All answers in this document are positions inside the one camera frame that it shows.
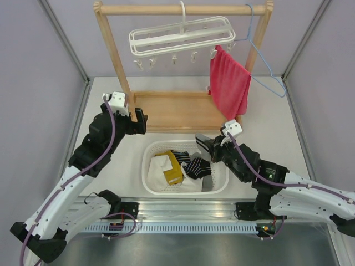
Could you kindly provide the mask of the black white-striped sock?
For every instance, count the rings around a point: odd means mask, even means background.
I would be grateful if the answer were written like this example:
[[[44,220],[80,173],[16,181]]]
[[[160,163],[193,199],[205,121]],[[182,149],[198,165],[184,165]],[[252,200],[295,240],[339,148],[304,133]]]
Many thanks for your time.
[[[186,166],[183,166],[186,175],[194,180],[211,175],[210,163],[201,157],[194,158]]]
[[[174,155],[174,157],[176,158],[179,165],[181,165],[183,162],[190,163],[190,161],[191,161],[190,154],[187,151],[178,152],[175,150],[170,150],[170,152]]]

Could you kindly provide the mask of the white sock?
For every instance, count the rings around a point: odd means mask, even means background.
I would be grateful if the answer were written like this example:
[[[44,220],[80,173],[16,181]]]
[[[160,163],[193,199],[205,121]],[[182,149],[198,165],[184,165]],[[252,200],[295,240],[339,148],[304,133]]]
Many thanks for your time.
[[[189,177],[184,169],[184,166],[187,166],[186,162],[183,162],[180,165],[180,169],[182,172],[182,183],[179,187],[178,192],[180,193],[198,193],[202,192],[202,179],[193,179]]]
[[[155,192],[161,192],[168,186],[165,178],[165,171],[172,170],[172,164],[168,155],[155,156],[150,161],[148,175],[146,177],[147,186]]]

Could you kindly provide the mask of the yellow bear sock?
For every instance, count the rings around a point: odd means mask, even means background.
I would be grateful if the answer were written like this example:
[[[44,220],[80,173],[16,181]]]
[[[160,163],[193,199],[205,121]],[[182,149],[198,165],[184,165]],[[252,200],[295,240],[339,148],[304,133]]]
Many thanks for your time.
[[[176,159],[175,155],[171,150],[156,154],[155,156],[168,156],[168,159],[171,163],[172,169],[164,171],[165,179],[169,186],[176,185],[181,183],[183,180],[183,174],[180,168],[180,164]]]

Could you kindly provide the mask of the white plastic clip hanger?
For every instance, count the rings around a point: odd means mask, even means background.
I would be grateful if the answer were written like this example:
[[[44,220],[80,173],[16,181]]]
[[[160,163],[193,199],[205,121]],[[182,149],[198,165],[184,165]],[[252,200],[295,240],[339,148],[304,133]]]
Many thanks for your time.
[[[198,50],[210,48],[210,58],[217,53],[218,45],[233,45],[236,33],[226,17],[215,16],[188,21],[186,7],[180,1],[182,20],[179,23],[132,30],[128,35],[129,48],[135,57],[134,63],[144,70],[143,59],[149,60],[149,69],[156,64],[159,56],[170,54],[173,66],[177,53],[189,51],[190,61],[196,62]]]

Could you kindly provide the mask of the grey striped-cuff sock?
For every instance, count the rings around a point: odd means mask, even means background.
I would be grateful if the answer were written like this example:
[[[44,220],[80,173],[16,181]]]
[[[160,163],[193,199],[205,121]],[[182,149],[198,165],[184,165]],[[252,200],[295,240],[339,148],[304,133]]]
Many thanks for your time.
[[[202,192],[210,192],[213,189],[213,178],[211,175],[203,177]]]
[[[197,144],[197,148],[201,152],[201,158],[203,158],[205,161],[211,161],[211,155],[210,151],[208,149],[208,146],[205,144],[205,141],[209,140],[210,138],[203,135],[203,134],[196,134],[195,135],[195,141]]]

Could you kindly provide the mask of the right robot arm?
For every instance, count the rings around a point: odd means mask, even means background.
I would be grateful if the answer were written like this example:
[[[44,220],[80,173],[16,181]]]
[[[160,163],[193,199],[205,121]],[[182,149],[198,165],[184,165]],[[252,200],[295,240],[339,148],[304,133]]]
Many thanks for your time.
[[[287,167],[262,160],[258,152],[223,136],[196,135],[199,150],[211,162],[222,162],[258,194],[253,211],[259,218],[303,218],[333,223],[354,236],[354,192],[339,190],[301,177]]]

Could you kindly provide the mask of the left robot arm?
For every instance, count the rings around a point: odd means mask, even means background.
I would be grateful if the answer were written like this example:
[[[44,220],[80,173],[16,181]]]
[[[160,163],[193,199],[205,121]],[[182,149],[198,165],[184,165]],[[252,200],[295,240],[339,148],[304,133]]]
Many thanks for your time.
[[[101,105],[101,110],[49,196],[26,221],[11,226],[10,232],[22,242],[20,265],[24,265],[27,250],[40,262],[51,263],[85,227],[101,218],[115,219],[122,215],[121,198],[110,190],[97,193],[83,208],[68,214],[81,192],[111,161],[121,140],[126,135],[146,133],[148,116],[141,108],[135,109],[137,121],[119,108],[106,104]]]

